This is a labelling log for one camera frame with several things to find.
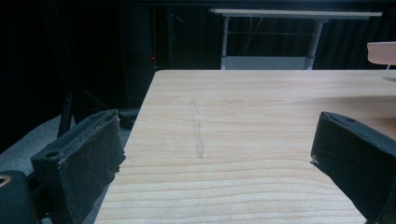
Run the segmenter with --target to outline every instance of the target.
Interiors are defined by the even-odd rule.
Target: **wood grain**
[[[321,111],[396,138],[393,71],[161,71],[96,223],[364,223],[309,162]]]

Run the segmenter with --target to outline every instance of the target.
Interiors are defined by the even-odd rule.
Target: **gray smudge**
[[[386,81],[396,82],[396,77],[382,77],[382,79],[384,79]]]
[[[194,130],[195,148],[197,150],[197,158],[204,157],[204,141],[201,138],[201,121],[198,120],[198,107],[195,100],[190,101],[192,128]]]

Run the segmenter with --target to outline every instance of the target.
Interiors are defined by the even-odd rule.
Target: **white desk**
[[[381,17],[382,12],[351,12],[351,11],[295,11],[295,10],[258,10],[258,9],[210,9],[211,12],[221,14],[224,17],[224,32],[221,52],[221,70],[227,68],[228,64],[235,64],[241,57],[227,57],[228,24],[231,17],[260,17],[260,18],[290,18],[290,19],[312,19],[315,20],[315,29],[307,57],[251,57],[241,61],[241,67],[247,68],[244,64],[267,66],[267,69],[308,69],[311,70],[318,48],[323,23],[327,20],[368,20],[370,17]]]

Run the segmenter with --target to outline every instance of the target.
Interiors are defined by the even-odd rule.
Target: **light wood tabletop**
[[[364,223],[310,164],[321,111],[396,139],[396,73],[161,71],[96,223]]]

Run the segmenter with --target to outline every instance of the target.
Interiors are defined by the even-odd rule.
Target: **screw hole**
[[[56,156],[58,156],[58,152],[57,151],[54,151],[54,152],[50,152],[50,153],[48,153],[47,155],[46,155],[46,157],[47,158],[53,158],[53,157],[56,157]]]
[[[0,188],[5,186],[11,180],[9,175],[0,175]]]

